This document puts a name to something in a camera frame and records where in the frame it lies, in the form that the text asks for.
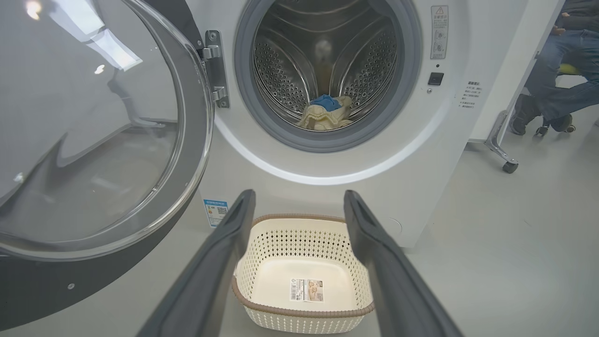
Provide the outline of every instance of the person's hand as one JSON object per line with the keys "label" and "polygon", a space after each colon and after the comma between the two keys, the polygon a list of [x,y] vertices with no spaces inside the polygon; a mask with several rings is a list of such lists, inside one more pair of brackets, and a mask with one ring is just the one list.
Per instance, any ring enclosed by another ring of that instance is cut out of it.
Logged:
{"label": "person's hand", "polygon": [[[562,17],[568,17],[570,16],[568,13],[563,12],[562,13]],[[552,35],[562,35],[565,32],[564,28],[558,28],[556,25],[553,25],[553,28],[551,29],[551,34]]]}

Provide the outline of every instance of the dark sleeve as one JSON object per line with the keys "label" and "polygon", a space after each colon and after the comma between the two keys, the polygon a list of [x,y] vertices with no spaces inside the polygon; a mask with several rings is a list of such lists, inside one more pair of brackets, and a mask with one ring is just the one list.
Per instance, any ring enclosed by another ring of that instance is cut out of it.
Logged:
{"label": "dark sleeve", "polygon": [[568,31],[590,29],[599,31],[599,15],[594,16],[568,16],[561,18],[561,26]]}

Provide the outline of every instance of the brown basket rim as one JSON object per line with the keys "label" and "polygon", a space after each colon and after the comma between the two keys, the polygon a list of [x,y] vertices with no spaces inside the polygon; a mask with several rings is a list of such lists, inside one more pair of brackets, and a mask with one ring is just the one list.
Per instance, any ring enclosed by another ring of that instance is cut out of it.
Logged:
{"label": "brown basket rim", "polygon": [[[328,215],[315,215],[315,214],[294,214],[294,213],[282,213],[282,214],[268,214],[260,216],[256,218],[252,222],[252,227],[257,225],[259,222],[270,220],[270,219],[312,219],[312,220],[325,220],[325,221],[336,221],[345,223],[345,219],[337,218],[336,216],[328,216]],[[237,285],[237,278],[233,276],[231,279],[231,288],[233,289],[233,293],[235,297],[243,304],[244,306],[256,310],[267,312],[269,314],[276,315],[284,315],[291,317],[302,317],[302,318],[349,318],[349,317],[360,317],[364,316],[374,310],[374,302],[371,302],[368,306],[355,309],[355,310],[345,310],[345,311],[303,311],[303,310],[291,310],[291,309],[283,309],[283,308],[275,308],[273,306],[261,305],[250,300],[246,299],[239,290],[239,286]]]}

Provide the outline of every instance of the yellow-green object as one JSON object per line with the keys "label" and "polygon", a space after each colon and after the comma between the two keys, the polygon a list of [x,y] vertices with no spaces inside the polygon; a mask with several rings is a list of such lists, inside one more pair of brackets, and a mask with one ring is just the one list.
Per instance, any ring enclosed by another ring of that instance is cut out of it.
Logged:
{"label": "yellow-green object", "polygon": [[566,75],[580,75],[580,71],[572,64],[562,63],[559,66],[559,72]]}

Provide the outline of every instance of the empty basket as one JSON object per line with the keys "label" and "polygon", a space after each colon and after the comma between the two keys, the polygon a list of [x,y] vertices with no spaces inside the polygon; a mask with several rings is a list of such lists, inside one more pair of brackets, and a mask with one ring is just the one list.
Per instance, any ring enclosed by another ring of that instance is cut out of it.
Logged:
{"label": "empty basket", "polygon": [[330,216],[256,219],[232,287],[256,324],[280,331],[347,332],[374,310],[368,270]]}

